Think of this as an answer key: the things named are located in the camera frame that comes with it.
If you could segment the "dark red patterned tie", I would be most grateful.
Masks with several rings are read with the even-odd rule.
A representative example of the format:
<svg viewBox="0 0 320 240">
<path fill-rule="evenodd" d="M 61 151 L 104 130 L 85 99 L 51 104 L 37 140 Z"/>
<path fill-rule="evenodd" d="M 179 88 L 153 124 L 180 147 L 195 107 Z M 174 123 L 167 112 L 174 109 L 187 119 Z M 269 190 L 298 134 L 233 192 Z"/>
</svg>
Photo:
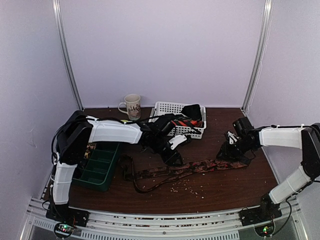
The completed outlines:
<svg viewBox="0 0 320 240">
<path fill-rule="evenodd" d="M 134 160 L 129 155 L 122 155 L 119 158 L 118 163 L 122 169 L 123 179 L 127 182 L 132 182 L 137 193 L 146 194 L 164 184 L 174 183 L 194 174 L 205 174 L 208 172 L 246 168 L 250 165 L 251 161 L 252 160 L 247 157 L 241 157 L 236 160 L 205 159 L 184 163 L 181 166 L 166 165 L 140 171 L 135 170 Z M 154 179 L 159 177 L 166 178 L 150 188 L 141 188 L 138 185 L 139 180 Z"/>
</svg>

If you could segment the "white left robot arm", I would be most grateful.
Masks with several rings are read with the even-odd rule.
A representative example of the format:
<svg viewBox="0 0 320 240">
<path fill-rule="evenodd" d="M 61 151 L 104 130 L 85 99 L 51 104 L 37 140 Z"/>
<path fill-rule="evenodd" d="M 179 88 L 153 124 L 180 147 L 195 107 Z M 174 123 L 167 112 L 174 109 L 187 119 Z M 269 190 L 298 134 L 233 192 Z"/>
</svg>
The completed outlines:
<svg viewBox="0 0 320 240">
<path fill-rule="evenodd" d="M 69 208 L 69 192 L 76 167 L 85 157 L 87 145 L 97 142 L 117 142 L 141 145 L 158 154 L 168 166 L 180 166 L 183 163 L 177 147 L 188 140 L 184 134 L 171 139 L 167 135 L 175 127 L 176 115 L 158 116 L 156 121 L 129 120 L 115 117 L 96 118 L 75 111 L 67 122 L 61 126 L 51 143 L 51 188 L 52 213 L 61 222 L 72 218 Z"/>
</svg>

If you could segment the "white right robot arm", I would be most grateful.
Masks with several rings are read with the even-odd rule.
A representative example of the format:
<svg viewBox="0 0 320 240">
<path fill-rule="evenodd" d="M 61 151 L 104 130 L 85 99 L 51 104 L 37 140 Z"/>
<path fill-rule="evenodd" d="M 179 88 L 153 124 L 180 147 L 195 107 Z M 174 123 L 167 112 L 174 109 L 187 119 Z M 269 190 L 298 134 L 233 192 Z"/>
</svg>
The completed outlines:
<svg viewBox="0 0 320 240">
<path fill-rule="evenodd" d="M 279 185 L 260 199 L 256 210 L 259 220 L 268 220 L 278 209 L 280 203 L 299 194 L 320 176 L 320 125 L 270 125 L 253 127 L 246 118 L 233 122 L 235 132 L 227 131 L 225 142 L 217 153 L 217 159 L 229 162 L 249 163 L 248 152 L 258 149 L 286 150 L 299 152 L 301 162 L 297 169 Z"/>
</svg>

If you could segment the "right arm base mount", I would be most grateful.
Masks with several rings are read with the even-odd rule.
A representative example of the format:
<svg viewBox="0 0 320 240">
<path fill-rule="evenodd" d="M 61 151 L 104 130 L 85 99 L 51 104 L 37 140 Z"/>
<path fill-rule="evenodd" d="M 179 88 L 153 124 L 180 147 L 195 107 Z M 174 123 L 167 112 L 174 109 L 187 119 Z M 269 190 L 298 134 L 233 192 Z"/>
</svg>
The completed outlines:
<svg viewBox="0 0 320 240">
<path fill-rule="evenodd" d="M 255 233 L 262 238 L 271 237 L 276 232 L 275 219 L 282 216 L 279 209 L 269 212 L 261 206 L 244 207 L 238 214 L 242 226 L 253 226 Z"/>
</svg>

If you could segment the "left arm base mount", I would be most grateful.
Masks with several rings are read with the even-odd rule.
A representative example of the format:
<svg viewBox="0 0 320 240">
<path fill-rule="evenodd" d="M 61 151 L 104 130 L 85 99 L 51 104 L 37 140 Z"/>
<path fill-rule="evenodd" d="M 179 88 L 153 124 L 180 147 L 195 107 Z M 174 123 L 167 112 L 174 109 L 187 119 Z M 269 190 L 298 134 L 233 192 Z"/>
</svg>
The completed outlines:
<svg viewBox="0 0 320 240">
<path fill-rule="evenodd" d="M 56 221 L 53 233 L 60 239 L 69 238 L 79 227 L 86 227 L 90 213 L 85 210 L 74 208 L 68 209 L 68 214 L 62 216 L 56 210 L 48 209 L 46 218 Z"/>
</svg>

